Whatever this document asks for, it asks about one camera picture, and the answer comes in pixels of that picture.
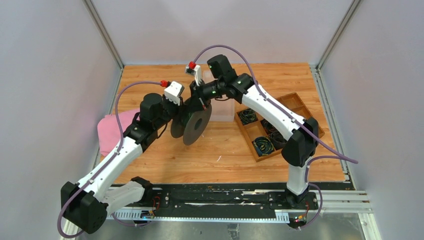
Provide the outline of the dark grey perforated spool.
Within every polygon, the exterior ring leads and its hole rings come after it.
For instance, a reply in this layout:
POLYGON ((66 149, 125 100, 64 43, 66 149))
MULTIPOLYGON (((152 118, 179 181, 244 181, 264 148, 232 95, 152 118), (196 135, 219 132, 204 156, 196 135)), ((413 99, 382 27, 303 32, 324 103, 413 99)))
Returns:
POLYGON ((210 121, 211 114, 211 105, 202 111, 185 111, 181 122, 172 121, 170 128, 171 136, 175 139, 182 137, 182 141, 186 146, 192 145, 202 136, 210 121))

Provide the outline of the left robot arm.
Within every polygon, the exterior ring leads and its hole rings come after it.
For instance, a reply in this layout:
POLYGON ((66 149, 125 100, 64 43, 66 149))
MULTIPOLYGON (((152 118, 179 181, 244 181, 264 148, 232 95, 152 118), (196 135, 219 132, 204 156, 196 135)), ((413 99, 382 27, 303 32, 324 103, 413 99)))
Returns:
POLYGON ((128 204, 137 202, 149 206, 153 201, 152 184, 141 177, 132 178, 127 184, 110 190, 116 178, 136 158, 159 138, 159 129, 175 119, 183 108, 179 93, 149 93, 140 103, 139 111, 126 129, 117 120, 119 137, 117 144, 104 160, 77 183, 66 182, 61 190, 61 210, 57 220, 59 233, 66 219, 83 232, 92 234, 106 218, 128 204))

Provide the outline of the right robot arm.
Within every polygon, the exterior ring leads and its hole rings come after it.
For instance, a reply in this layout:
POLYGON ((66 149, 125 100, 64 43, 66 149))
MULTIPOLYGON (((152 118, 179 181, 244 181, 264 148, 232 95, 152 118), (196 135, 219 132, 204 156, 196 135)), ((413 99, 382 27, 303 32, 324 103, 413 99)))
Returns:
POLYGON ((194 76, 190 84, 187 110, 203 113, 215 98, 227 96, 247 106, 267 120, 286 140, 281 155, 288 163, 288 181, 285 188, 286 203, 294 209, 306 202, 309 184, 306 177, 307 162, 316 152, 319 140, 319 124, 291 112, 287 107, 265 92, 252 74, 237 74, 228 58, 219 54, 207 61, 214 81, 205 83, 198 64, 191 61, 185 73, 194 76))

